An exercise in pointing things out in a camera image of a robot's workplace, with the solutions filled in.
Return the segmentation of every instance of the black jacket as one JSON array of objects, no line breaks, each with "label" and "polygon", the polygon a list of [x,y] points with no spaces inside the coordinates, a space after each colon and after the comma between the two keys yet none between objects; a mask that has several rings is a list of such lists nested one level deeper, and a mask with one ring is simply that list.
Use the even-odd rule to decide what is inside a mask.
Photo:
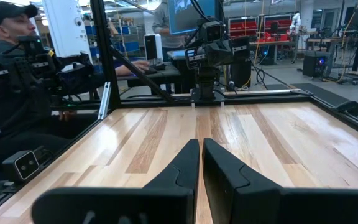
[{"label": "black jacket", "polygon": [[[9,42],[0,40],[0,63],[13,62],[13,59],[1,55],[2,52],[13,46]],[[23,53],[24,51],[21,49],[11,52],[15,55]],[[38,86],[31,92],[14,93],[11,90],[9,75],[0,75],[0,130],[2,135],[26,130],[50,115],[50,100],[45,88]]]}]

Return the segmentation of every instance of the person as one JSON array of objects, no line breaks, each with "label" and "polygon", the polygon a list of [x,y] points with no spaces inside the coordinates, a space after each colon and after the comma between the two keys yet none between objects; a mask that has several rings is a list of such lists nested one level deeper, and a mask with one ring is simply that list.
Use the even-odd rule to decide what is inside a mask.
[{"label": "person", "polygon": [[[0,63],[12,58],[1,55],[18,43],[19,35],[36,35],[29,18],[38,14],[35,6],[19,7],[0,2]],[[20,47],[11,54],[23,55]],[[147,70],[147,62],[134,63]],[[126,67],[117,67],[117,75],[130,75]],[[0,170],[1,162],[17,151],[34,150],[40,146],[58,153],[77,135],[96,121],[95,114],[74,114],[69,111],[52,116],[50,95],[45,88],[36,87],[30,93],[11,90],[9,75],[0,75]]]},{"label": "person", "polygon": [[169,15],[167,0],[162,0],[154,12],[153,31],[161,35],[163,61],[168,61],[167,52],[183,50],[185,44],[184,35],[171,35],[169,29]]}]

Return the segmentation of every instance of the keyboard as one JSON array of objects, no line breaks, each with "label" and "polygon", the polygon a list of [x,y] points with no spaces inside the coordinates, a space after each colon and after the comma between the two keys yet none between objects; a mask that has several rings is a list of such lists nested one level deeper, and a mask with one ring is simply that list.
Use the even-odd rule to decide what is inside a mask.
[{"label": "keyboard", "polygon": [[150,68],[154,68],[157,71],[165,70],[164,61],[161,58],[150,59],[149,61]]}]

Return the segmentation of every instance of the black cap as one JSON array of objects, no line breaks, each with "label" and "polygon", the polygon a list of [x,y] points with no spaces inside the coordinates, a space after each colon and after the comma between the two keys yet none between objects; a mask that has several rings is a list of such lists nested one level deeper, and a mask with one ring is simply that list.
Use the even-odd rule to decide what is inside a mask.
[{"label": "black cap", "polygon": [[14,18],[21,14],[33,18],[38,14],[38,9],[33,5],[19,7],[8,2],[0,2],[0,25],[5,18]]}]

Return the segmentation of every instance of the white pillar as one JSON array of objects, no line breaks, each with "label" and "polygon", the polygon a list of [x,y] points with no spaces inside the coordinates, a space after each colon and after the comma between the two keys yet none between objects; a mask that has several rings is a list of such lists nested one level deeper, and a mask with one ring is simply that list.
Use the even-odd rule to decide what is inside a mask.
[{"label": "white pillar", "polygon": [[42,4],[56,55],[67,57],[84,51],[91,57],[78,0],[42,0]]},{"label": "white pillar", "polygon": [[[301,14],[301,26],[309,29],[311,28],[311,20],[313,19],[314,0],[301,0],[297,4],[300,4]],[[301,36],[298,48],[304,49],[306,47],[305,40],[308,38],[307,35]]]}]

